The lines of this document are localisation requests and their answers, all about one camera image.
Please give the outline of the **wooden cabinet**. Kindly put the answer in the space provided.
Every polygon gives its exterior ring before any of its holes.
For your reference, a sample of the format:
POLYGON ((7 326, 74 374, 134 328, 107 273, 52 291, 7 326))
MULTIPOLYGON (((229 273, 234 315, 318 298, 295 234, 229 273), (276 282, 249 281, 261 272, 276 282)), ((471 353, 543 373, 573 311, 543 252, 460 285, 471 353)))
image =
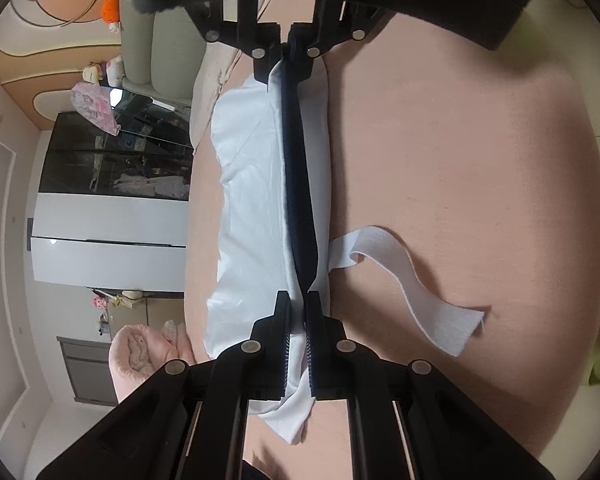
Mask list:
POLYGON ((125 325, 142 324, 157 330, 165 322, 184 322, 182 292, 141 292, 140 290, 92 289, 93 304, 100 311, 100 336, 114 335, 125 325))

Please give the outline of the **grey leather headboard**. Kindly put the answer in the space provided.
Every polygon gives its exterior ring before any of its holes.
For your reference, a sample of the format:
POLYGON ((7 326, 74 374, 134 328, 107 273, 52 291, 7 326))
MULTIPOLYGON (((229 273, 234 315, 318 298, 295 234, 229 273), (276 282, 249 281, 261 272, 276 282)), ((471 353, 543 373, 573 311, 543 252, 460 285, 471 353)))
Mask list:
POLYGON ((182 8, 140 13, 119 0, 122 87, 161 102, 189 106, 207 43, 182 8))

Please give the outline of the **white wardrobe door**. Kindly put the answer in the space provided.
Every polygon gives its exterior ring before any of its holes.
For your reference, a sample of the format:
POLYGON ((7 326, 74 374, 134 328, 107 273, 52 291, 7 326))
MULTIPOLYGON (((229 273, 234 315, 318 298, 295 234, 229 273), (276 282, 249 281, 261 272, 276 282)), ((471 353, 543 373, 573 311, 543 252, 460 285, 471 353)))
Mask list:
POLYGON ((30 235, 35 281, 182 292, 188 203, 40 193, 30 235))

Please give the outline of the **grey room door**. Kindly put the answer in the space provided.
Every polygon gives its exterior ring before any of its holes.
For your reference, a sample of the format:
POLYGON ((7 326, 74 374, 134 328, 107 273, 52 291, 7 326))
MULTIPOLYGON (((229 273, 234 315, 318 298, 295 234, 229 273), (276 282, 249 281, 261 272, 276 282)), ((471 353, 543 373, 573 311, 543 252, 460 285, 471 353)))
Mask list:
POLYGON ((108 356, 110 343, 57 337, 73 392, 73 400, 83 404, 118 404, 108 356))

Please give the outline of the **rolled pink quilt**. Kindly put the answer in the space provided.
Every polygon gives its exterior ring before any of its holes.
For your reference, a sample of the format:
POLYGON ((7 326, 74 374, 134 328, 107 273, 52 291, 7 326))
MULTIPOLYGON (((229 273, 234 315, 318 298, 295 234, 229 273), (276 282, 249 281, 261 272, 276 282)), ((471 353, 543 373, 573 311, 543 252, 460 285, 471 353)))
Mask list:
POLYGON ((166 321, 161 328, 144 324, 122 327, 112 340, 108 365, 118 402, 122 402, 164 364, 182 360, 195 364, 184 323, 166 321))

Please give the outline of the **white plush on headboard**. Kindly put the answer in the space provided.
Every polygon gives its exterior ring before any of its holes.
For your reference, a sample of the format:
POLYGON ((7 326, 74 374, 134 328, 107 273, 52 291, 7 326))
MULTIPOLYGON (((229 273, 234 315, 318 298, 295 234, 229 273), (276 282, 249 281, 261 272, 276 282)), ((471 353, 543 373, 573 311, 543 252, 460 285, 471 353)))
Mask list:
POLYGON ((91 62, 82 70, 82 79, 90 84, 99 84, 111 88, 122 86, 124 66, 122 56, 118 55, 107 62, 91 62))

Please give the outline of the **pink bed sheet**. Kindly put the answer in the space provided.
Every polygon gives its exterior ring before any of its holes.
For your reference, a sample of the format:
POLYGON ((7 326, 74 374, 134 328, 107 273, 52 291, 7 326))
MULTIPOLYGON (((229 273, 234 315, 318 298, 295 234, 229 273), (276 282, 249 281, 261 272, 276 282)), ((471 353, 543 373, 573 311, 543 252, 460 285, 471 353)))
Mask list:
POLYGON ((332 313, 387 360, 430 361, 558 471, 600 317, 600 153, 576 81, 527 15, 491 52, 400 14, 325 64, 332 236, 393 232, 429 290, 488 316, 450 358, 370 260, 332 272, 332 313))

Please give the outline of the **white navy-trimmed shirt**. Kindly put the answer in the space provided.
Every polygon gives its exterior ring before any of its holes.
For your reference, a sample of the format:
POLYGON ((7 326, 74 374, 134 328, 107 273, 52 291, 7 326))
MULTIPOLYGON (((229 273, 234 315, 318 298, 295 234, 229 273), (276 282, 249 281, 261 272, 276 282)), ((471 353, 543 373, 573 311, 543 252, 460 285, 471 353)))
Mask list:
MULTIPOLYGON (((286 211, 282 129, 282 69, 268 82, 248 78, 221 96, 212 115, 210 139, 221 167, 224 204, 218 237, 216 286, 207 301, 204 348, 217 358, 248 338, 253 323, 273 314, 278 292, 292 305, 287 385, 276 401, 253 401, 250 414, 263 419, 286 442, 296 444, 314 404, 301 321, 301 292, 292 262, 291 216, 286 211)), ((327 306, 328 274, 355 266, 365 257, 399 283, 417 327, 438 349, 459 356, 484 314, 434 296, 420 282, 410 254, 388 231, 366 226, 332 240, 332 206, 327 125, 328 76, 316 62, 299 88, 306 161, 317 238, 317 272, 311 287, 327 306)))

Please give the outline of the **dark glass wardrobe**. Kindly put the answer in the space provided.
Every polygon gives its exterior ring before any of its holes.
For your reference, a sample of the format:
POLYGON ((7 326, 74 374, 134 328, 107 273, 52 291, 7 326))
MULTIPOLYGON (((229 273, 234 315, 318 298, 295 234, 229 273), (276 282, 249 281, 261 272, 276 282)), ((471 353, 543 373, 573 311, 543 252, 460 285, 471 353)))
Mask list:
POLYGON ((123 90, 112 109, 115 136, 74 110, 60 113, 38 190, 187 200, 194 159, 187 112, 123 90))

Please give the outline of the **beige waffle pillow cover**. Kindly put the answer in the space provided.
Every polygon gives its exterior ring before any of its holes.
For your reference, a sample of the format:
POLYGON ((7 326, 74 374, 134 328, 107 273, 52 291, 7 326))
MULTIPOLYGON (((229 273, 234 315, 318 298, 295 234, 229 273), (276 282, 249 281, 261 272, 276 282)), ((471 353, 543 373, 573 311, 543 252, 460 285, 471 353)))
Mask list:
POLYGON ((242 52, 224 44, 209 44, 196 76, 189 117, 189 140, 197 151, 210 125, 216 102, 245 79, 240 72, 242 52))

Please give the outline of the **orange plush toy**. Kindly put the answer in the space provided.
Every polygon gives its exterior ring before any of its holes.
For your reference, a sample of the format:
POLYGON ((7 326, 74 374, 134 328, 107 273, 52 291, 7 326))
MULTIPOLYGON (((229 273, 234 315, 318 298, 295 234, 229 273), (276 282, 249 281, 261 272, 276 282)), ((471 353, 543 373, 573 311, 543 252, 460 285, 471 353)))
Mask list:
POLYGON ((102 17, 102 21, 107 24, 110 32, 113 32, 114 34, 120 32, 119 0, 102 0, 100 16, 102 17))

